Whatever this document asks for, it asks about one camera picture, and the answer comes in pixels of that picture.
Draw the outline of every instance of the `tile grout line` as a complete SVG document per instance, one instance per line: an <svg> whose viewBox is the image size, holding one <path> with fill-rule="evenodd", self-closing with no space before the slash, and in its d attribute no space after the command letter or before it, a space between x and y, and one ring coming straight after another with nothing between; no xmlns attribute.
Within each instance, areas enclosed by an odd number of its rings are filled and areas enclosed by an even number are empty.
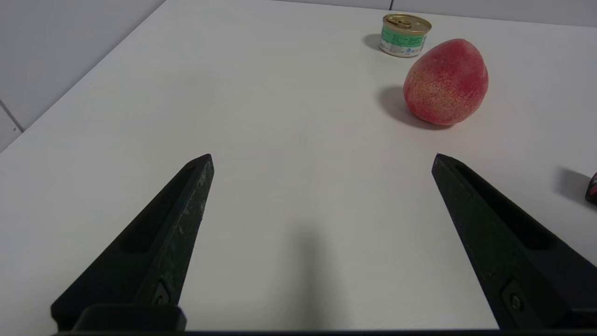
<svg viewBox="0 0 597 336"><path fill-rule="evenodd" d="M4 102L2 101L2 99L0 99L0 108L2 108L4 110L4 112L6 112L6 115L8 116L8 118L10 118L10 120L12 120L14 122L14 124L17 126L19 131L21 131L21 133L25 132L25 129L23 128L23 126L21 126L21 124L19 124L19 122L14 118L13 114L8 110L6 105L4 105Z"/></svg>

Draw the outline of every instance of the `white wall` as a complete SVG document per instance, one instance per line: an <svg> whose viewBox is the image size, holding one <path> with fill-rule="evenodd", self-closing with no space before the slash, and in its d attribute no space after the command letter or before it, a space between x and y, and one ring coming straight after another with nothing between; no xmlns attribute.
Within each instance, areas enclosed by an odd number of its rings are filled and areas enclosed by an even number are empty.
<svg viewBox="0 0 597 336"><path fill-rule="evenodd" d="M0 106L0 152L10 145L21 131Z"/></svg>
<svg viewBox="0 0 597 336"><path fill-rule="evenodd" d="M597 0L394 0L392 10L597 27Z"/></svg>
<svg viewBox="0 0 597 336"><path fill-rule="evenodd" d="M279 0L291 2L307 2L309 4L336 5L361 8L390 9L392 0Z"/></svg>
<svg viewBox="0 0 597 336"><path fill-rule="evenodd" d="M0 100L27 129L164 0L1 0Z"/></svg>

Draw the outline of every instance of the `pull tab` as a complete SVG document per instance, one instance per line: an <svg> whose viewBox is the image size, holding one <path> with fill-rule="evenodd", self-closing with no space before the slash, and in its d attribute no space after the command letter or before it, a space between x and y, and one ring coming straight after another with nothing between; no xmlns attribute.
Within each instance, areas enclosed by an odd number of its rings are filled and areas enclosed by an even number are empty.
<svg viewBox="0 0 597 336"><path fill-rule="evenodd" d="M392 22L394 25L397 25L398 27L404 28L404 29L408 29L413 26L412 23L410 23L404 19L397 19L394 17L389 17L387 20Z"/></svg>

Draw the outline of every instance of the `small red object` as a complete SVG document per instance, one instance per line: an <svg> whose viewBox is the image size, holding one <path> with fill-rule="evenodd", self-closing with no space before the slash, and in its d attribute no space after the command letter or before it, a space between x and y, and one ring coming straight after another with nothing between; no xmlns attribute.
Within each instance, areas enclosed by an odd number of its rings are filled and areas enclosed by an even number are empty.
<svg viewBox="0 0 597 336"><path fill-rule="evenodd" d="M597 173L593 175L593 178L589 182L587 193L584 195L584 199L587 202L597 205Z"/></svg>

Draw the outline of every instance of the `can label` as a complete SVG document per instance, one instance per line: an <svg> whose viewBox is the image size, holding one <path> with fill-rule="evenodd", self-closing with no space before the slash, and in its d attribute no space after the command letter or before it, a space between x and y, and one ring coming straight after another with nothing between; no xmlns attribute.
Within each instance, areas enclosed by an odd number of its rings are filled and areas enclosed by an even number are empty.
<svg viewBox="0 0 597 336"><path fill-rule="evenodd" d="M421 53L427 35L407 35L384 27L379 47L392 55L413 57Z"/></svg>

